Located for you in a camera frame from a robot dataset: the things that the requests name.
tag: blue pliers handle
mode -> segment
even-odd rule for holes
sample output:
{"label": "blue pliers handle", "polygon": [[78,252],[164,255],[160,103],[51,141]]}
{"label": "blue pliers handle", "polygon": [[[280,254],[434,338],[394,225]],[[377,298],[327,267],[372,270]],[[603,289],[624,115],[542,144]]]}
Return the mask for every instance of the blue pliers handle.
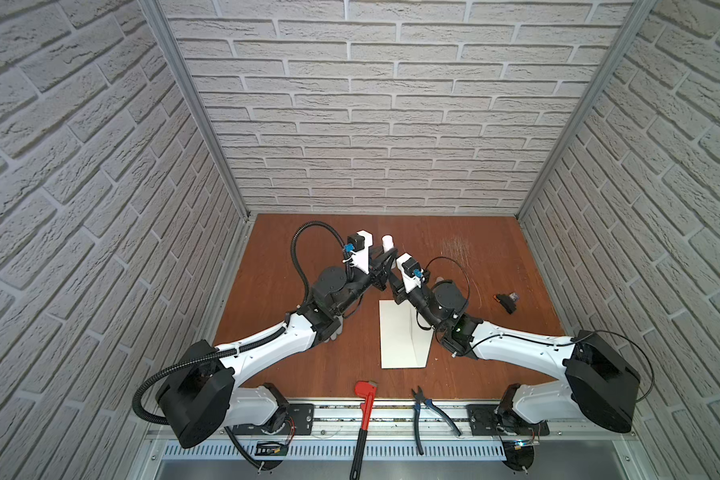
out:
{"label": "blue pliers handle", "polygon": [[424,454],[422,437],[418,431],[418,420],[422,415],[422,404],[425,404],[427,408],[440,415],[440,417],[448,424],[448,426],[451,427],[454,435],[456,435],[457,437],[461,436],[461,430],[458,429],[451,417],[449,417],[447,413],[443,412],[440,408],[433,404],[431,398],[425,397],[421,387],[418,388],[418,392],[416,392],[415,390],[411,390],[411,393],[413,393],[413,399],[416,401],[416,403],[413,404],[413,434],[416,438],[416,449],[418,450],[419,455]]}

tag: diagonal cutting pliers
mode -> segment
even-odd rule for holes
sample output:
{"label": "diagonal cutting pliers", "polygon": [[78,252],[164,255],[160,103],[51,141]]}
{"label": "diagonal cutting pliers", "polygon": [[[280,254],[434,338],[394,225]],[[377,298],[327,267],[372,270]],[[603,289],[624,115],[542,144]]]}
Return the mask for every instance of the diagonal cutting pliers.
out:
{"label": "diagonal cutting pliers", "polygon": [[454,434],[457,437],[461,436],[461,430],[458,429],[451,417],[449,417],[447,413],[443,412],[440,408],[433,404],[431,398],[425,397],[421,387],[418,388],[418,392],[412,389],[411,393],[413,393],[413,399],[416,401],[416,403],[413,405],[413,434],[414,437],[416,437],[416,449],[418,450],[419,455],[424,454],[424,447],[422,447],[422,437],[418,432],[418,419],[422,414],[422,404],[425,404],[430,410],[440,415],[440,417],[442,417],[442,419],[448,424],[448,426],[451,427],[451,430],[454,431]]}

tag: wooden table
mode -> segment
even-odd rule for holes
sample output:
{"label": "wooden table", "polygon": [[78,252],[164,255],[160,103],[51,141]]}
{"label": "wooden table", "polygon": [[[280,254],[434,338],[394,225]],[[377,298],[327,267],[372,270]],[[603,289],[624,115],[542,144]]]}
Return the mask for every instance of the wooden table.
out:
{"label": "wooden table", "polygon": [[[515,218],[496,216],[355,216],[262,214],[256,219],[235,278],[215,343],[242,339],[281,322],[285,312],[302,301],[303,286],[291,264],[290,242],[308,220],[322,220],[345,237],[358,230],[393,235],[400,254],[408,252],[422,266],[446,255],[462,264],[470,276],[468,312],[500,326],[561,335],[528,245]],[[298,261],[314,283],[328,266],[341,265],[336,240],[320,227],[307,229],[298,239]],[[453,279],[466,294],[461,271],[437,260],[432,279]],[[493,298],[517,292],[518,310],[509,315]],[[504,362],[451,358],[433,341],[426,368],[382,370],[378,301],[391,300],[389,289],[371,287],[362,306],[344,323],[344,332],[306,352],[281,360],[245,383],[274,383],[287,397],[352,397],[357,380],[378,383],[380,398],[409,398],[421,386],[431,398],[500,398],[511,383],[536,384],[551,380],[544,374]]]}

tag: white paper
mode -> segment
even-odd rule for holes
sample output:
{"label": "white paper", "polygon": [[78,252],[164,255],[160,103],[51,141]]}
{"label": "white paper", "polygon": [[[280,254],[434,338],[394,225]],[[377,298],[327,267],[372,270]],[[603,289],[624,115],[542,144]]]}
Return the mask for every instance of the white paper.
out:
{"label": "white paper", "polygon": [[382,368],[421,369],[427,366],[432,330],[416,326],[416,309],[407,300],[397,305],[394,300],[378,302],[381,327]]}

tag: brick wall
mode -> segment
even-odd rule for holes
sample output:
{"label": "brick wall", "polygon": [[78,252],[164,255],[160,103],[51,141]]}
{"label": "brick wall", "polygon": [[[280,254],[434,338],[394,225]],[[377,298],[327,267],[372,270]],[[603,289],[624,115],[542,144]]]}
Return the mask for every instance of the brick wall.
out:
{"label": "brick wall", "polygon": [[125,477],[237,221],[136,2],[0,0],[0,478]]}
{"label": "brick wall", "polygon": [[160,4],[251,210],[506,215],[630,7]]}
{"label": "brick wall", "polygon": [[659,475],[720,478],[720,2],[656,6],[522,225],[568,331],[649,355]]}

